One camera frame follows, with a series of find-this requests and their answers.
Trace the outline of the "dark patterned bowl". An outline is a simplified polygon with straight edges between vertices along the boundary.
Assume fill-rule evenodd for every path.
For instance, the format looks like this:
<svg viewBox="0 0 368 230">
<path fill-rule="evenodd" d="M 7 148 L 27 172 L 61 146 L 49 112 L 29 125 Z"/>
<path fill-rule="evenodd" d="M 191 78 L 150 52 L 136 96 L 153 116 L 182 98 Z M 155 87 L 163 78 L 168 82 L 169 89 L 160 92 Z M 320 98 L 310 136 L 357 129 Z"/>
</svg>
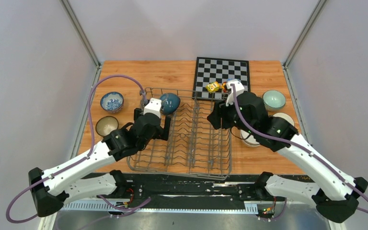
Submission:
<svg viewBox="0 0 368 230">
<path fill-rule="evenodd" d="M 111 131 L 118 129 L 119 122 L 116 117 L 114 116 L 104 116 L 98 120 L 95 125 L 96 133 L 104 137 L 111 133 Z"/>
</svg>

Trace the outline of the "white blue floral bowl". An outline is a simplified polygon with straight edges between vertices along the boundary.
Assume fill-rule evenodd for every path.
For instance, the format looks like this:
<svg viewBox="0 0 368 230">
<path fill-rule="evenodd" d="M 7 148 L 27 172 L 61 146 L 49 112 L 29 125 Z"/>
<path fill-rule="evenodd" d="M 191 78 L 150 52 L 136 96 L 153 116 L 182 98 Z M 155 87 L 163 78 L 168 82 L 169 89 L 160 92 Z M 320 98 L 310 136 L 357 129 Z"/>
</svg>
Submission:
<svg viewBox="0 0 368 230">
<path fill-rule="evenodd" d="M 119 92 L 108 92 L 100 100 L 103 110 L 113 110 L 124 106 L 124 97 Z"/>
</svg>

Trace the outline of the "teal white bowl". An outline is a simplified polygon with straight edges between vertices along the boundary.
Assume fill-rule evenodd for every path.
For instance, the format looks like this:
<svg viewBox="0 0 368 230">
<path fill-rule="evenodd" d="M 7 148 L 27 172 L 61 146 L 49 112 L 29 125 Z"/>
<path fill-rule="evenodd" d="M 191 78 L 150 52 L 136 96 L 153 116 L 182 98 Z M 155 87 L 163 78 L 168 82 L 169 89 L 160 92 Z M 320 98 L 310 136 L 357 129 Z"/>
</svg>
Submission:
<svg viewBox="0 0 368 230">
<path fill-rule="evenodd" d="M 286 121 L 288 121 L 291 125 L 295 125 L 295 122 L 293 120 L 293 118 L 288 115 L 288 114 L 285 114 L 285 113 L 275 113 L 273 114 L 273 117 L 280 117 L 280 118 L 283 118 L 285 119 Z"/>
</svg>

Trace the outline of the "dark blue bowl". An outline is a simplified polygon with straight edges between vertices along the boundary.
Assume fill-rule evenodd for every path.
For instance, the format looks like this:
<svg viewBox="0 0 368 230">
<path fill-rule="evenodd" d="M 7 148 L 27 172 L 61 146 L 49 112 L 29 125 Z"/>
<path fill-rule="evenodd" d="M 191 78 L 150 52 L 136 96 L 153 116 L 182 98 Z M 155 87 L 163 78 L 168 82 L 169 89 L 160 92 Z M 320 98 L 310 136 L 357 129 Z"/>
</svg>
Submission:
<svg viewBox="0 0 368 230">
<path fill-rule="evenodd" d="M 159 99 L 161 100 L 161 112 L 164 115 L 174 113 L 181 103 L 181 99 L 174 93 L 164 93 Z"/>
</svg>

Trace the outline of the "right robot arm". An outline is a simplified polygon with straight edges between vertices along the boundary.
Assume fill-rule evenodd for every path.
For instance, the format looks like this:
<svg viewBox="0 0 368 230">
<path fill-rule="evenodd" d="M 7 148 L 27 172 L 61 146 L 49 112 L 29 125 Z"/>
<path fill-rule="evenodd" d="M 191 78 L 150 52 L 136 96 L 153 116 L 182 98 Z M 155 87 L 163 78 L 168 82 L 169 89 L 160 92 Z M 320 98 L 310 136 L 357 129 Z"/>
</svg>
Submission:
<svg viewBox="0 0 368 230">
<path fill-rule="evenodd" d="M 254 139 L 273 152 L 286 157 L 311 178 L 310 183 L 286 179 L 271 172 L 263 172 L 253 185 L 257 198 L 270 196 L 293 199 L 316 210 L 325 218 L 342 223 L 358 208 L 368 182 L 352 177 L 319 154 L 287 120 L 271 116 L 262 98 L 251 92 L 237 96 L 236 102 L 214 103 L 207 120 L 215 129 L 236 127 L 253 135 Z"/>
</svg>

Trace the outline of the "grey wire dish rack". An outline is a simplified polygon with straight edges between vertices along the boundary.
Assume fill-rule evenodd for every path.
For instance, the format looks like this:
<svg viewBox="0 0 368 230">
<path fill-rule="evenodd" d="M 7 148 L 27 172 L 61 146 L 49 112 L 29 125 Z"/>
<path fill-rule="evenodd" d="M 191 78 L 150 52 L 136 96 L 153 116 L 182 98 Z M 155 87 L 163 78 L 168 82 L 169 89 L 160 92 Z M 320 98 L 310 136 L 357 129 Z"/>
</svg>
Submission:
<svg viewBox="0 0 368 230">
<path fill-rule="evenodd" d="M 167 141 L 154 139 L 145 150 L 130 156 L 126 162 L 133 171 L 180 175 L 203 179 L 226 179 L 232 170 L 231 133 L 215 130 L 207 116 L 214 99 L 203 99 L 190 90 L 146 88 L 147 98 L 173 93 L 181 99 L 170 116 Z"/>
</svg>

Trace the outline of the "light teal checked bowl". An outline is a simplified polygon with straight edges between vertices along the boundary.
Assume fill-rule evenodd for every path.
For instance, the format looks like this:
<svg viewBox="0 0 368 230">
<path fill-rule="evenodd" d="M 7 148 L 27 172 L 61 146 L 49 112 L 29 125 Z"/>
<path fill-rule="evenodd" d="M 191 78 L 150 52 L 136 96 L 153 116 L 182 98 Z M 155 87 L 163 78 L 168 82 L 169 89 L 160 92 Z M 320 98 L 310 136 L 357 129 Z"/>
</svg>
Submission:
<svg viewBox="0 0 368 230">
<path fill-rule="evenodd" d="M 266 91 L 262 99 L 264 101 L 265 108 L 267 111 L 277 111 L 285 107 L 286 98 L 284 94 L 276 90 Z"/>
</svg>

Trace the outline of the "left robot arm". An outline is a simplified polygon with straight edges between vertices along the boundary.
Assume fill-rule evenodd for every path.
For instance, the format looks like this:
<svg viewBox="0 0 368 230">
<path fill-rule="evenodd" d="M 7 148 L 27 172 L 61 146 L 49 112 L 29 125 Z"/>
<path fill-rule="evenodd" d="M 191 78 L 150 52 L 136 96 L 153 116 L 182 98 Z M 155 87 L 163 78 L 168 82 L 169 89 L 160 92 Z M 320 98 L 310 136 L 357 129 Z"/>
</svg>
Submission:
<svg viewBox="0 0 368 230">
<path fill-rule="evenodd" d="M 29 171 L 30 184 L 43 182 L 32 188 L 31 195 L 38 217 L 50 216 L 73 201 L 90 196 L 127 194 L 127 181 L 120 170 L 112 170 L 98 177 L 86 178 L 93 171 L 142 151 L 153 139 L 168 140 L 172 117 L 167 115 L 164 125 L 152 112 L 135 109 L 134 122 L 115 129 L 96 143 L 93 149 L 51 169 L 34 168 Z"/>
</svg>

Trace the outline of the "beige bowl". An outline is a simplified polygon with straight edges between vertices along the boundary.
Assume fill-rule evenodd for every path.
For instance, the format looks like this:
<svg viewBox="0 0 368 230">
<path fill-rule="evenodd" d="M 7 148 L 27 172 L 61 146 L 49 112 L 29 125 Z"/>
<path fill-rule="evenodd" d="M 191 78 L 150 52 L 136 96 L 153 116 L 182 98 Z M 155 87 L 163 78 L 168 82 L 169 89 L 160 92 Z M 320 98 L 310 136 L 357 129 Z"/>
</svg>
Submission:
<svg viewBox="0 0 368 230">
<path fill-rule="evenodd" d="M 244 130 L 240 130 L 241 140 L 248 147 L 258 147 L 260 144 L 255 140 L 253 135 Z"/>
</svg>

